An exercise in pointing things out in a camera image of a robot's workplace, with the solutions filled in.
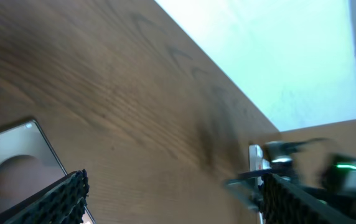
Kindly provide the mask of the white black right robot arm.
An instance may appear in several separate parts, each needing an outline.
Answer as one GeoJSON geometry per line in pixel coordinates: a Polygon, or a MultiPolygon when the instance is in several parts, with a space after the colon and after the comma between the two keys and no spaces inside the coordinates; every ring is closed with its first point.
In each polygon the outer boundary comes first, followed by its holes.
{"type": "Polygon", "coordinates": [[[292,161],[238,174],[225,188],[266,223],[356,224],[356,159],[330,156],[320,187],[300,183],[292,161]]]}

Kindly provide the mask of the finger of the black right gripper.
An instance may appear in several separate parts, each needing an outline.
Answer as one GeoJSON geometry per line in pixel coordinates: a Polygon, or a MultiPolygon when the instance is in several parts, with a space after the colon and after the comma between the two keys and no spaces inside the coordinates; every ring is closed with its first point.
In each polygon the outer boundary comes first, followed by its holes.
{"type": "Polygon", "coordinates": [[[263,201],[258,178],[266,174],[277,174],[277,169],[255,170],[237,175],[235,179],[224,181],[224,188],[238,199],[247,209],[260,212],[263,201]]]}

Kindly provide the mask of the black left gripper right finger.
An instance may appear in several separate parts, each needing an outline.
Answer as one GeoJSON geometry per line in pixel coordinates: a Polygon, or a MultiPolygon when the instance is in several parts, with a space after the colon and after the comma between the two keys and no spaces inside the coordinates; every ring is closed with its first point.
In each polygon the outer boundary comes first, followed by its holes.
{"type": "Polygon", "coordinates": [[[356,224],[276,174],[262,176],[260,212],[267,223],[356,224]]]}

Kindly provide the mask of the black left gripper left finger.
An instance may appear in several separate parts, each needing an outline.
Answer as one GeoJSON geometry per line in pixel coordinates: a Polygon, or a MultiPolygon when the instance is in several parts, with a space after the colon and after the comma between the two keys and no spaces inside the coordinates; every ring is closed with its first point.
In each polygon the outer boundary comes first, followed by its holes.
{"type": "Polygon", "coordinates": [[[86,170],[65,177],[0,213],[0,224],[80,224],[89,193],[86,170]]]}

